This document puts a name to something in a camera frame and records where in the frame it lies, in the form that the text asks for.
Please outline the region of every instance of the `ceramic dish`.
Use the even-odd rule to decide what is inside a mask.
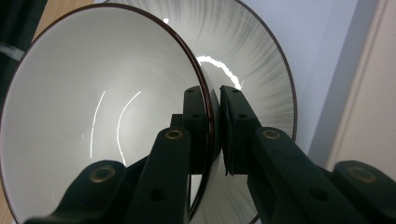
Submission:
[[[24,55],[2,114],[3,183],[17,221],[50,214],[89,164],[147,156],[198,85],[212,120],[200,65],[145,11],[84,7],[52,24]]]
[[[263,126],[295,136],[297,110],[286,58],[264,22],[234,0],[110,0],[139,7],[172,27],[219,87],[242,90]],[[193,223],[248,223],[257,212],[244,175],[216,161]]]

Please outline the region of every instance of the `plate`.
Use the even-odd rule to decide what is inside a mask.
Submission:
[[[84,7],[53,23],[21,60],[2,114],[1,170],[17,221],[50,214],[91,163],[147,156],[198,85],[213,119],[189,48],[138,8]]]
[[[235,87],[262,126],[296,134],[297,105],[286,57],[265,23],[234,0],[110,0],[141,8],[172,27],[206,70],[217,96]],[[256,215],[245,175],[225,176],[222,157],[212,170],[192,223],[249,223]]]

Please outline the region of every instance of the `glossy ceramic surface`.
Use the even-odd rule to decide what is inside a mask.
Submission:
[[[51,213],[89,164],[129,166],[147,156],[171,115],[182,113],[184,90],[203,74],[165,28],[130,7],[91,7],[55,23],[29,49],[0,136],[18,221]]]
[[[263,126],[295,136],[296,102],[289,66],[261,19],[234,0],[110,0],[139,7],[172,27],[219,87],[247,97]],[[192,223],[249,223],[257,215],[245,175],[225,176],[222,156],[213,166]]]

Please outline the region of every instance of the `white plate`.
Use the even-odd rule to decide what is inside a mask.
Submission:
[[[219,87],[241,89],[263,126],[295,136],[296,101],[286,58],[264,22],[234,0],[110,0],[139,7],[167,22],[197,56],[219,96]],[[245,175],[224,176],[213,167],[193,223],[248,223],[257,212]]]
[[[182,40],[136,8],[90,7],[53,24],[22,59],[3,110],[1,168],[16,219],[50,214],[95,161],[147,156],[202,76]]]

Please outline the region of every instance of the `wooden surface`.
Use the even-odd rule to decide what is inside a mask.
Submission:
[[[84,7],[93,3],[93,0],[49,0],[40,23],[35,31],[34,39],[45,30],[51,23],[56,21],[62,15],[79,7]],[[0,224],[11,224],[13,217],[9,211],[7,200],[3,192],[3,186],[0,184]]]

